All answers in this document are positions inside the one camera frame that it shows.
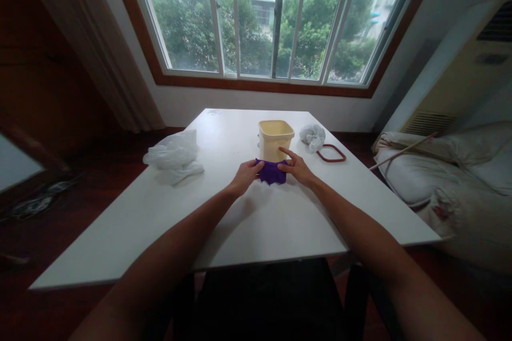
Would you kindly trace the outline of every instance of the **window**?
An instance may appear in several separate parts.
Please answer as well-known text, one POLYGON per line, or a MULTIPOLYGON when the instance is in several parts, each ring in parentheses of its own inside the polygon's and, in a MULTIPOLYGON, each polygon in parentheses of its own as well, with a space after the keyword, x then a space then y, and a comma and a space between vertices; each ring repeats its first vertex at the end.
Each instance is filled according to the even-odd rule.
POLYGON ((256 13, 256 22, 260 26, 270 25, 270 10, 274 10, 272 3, 252 1, 252 8, 256 13))
POLYGON ((124 2, 158 84, 371 97, 421 0, 124 2))

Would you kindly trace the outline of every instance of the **beige plastic container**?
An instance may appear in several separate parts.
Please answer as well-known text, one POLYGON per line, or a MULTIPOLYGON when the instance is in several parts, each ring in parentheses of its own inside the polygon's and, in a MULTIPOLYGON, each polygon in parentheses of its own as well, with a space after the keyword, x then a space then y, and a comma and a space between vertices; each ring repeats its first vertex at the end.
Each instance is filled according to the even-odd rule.
POLYGON ((260 159, 278 163, 286 159, 279 147, 289 149, 295 136, 293 128, 282 120, 260 121, 260 159))

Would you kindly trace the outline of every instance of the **purple cloth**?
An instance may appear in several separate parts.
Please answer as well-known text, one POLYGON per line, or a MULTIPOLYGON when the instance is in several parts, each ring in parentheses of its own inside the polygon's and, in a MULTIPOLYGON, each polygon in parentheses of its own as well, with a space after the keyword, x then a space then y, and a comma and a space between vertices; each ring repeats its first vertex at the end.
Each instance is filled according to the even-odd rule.
MULTIPOLYGON (((256 159, 256 163, 254 163, 254 165, 259 163, 260 161, 263 160, 256 159)), ((274 184, 275 182, 279 184, 284 184, 286 182, 286 173, 283 172, 282 170, 279 170, 277 168, 277 164, 288 165, 286 160, 280 161, 278 163, 271 163, 269 161, 265 161, 265 165, 260 170, 260 180, 266 181, 269 185, 274 184)))

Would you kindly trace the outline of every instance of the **person's right hand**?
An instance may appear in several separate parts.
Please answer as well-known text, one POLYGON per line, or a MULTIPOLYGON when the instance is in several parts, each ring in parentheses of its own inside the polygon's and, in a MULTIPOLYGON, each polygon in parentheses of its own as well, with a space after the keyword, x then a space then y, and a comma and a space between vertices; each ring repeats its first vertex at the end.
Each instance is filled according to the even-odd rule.
POLYGON ((297 179, 297 181, 310 188, 311 183, 316 179, 316 176, 312 171, 309 170, 303 158, 292 152, 290 149, 279 147, 279 150, 290 156, 291 160, 286 160, 288 165, 278 164, 277 168, 283 172, 291 173, 297 179))

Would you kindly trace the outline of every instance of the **white table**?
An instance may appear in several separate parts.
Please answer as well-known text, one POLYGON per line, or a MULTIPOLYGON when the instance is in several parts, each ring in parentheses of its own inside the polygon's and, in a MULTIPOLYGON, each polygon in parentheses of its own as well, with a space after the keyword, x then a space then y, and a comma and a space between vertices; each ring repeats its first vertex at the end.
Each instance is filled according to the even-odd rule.
MULTIPOLYGON (((147 168, 32 284, 31 289, 116 280, 162 233, 226 186, 240 163, 259 155, 258 122, 280 119, 295 130, 290 149, 311 170, 406 246, 439 236, 326 130, 326 143, 346 156, 326 163, 306 153, 304 125, 319 124, 308 112, 205 109, 187 129, 197 130, 204 174, 176 186, 147 168)), ((338 156, 331 149, 328 155, 338 156)), ((254 182, 213 231, 194 270, 326 256, 347 246, 315 196, 293 176, 283 185, 254 182)))

